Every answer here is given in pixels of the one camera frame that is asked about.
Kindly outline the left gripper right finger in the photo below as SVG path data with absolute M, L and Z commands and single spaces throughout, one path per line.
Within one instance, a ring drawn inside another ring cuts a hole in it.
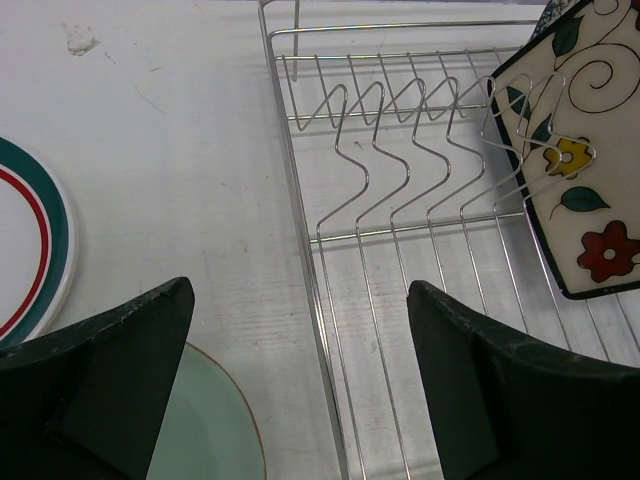
M 635 479 L 639 371 L 410 285 L 412 340 L 447 479 Z

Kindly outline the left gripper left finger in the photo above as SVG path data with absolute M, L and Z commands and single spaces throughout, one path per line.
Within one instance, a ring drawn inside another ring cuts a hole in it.
M 145 478 L 194 305 L 177 277 L 2 349 L 2 478 Z

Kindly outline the wire dish rack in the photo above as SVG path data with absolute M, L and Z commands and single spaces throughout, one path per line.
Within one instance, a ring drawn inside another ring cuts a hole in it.
M 447 479 L 409 324 L 425 281 L 540 341 L 639 371 L 639 285 L 554 279 L 488 83 L 532 38 L 517 2 L 258 9 L 344 479 Z

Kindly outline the cream floral square plate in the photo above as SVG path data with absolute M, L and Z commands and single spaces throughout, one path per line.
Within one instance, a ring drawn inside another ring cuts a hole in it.
M 639 285 L 639 5 L 579 1 L 492 75 L 533 231 L 572 300 Z

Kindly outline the speckled round plate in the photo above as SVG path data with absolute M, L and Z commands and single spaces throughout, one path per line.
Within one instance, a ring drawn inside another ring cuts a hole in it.
M 531 38 L 535 38 L 573 5 L 572 0 L 549 0 L 537 21 Z

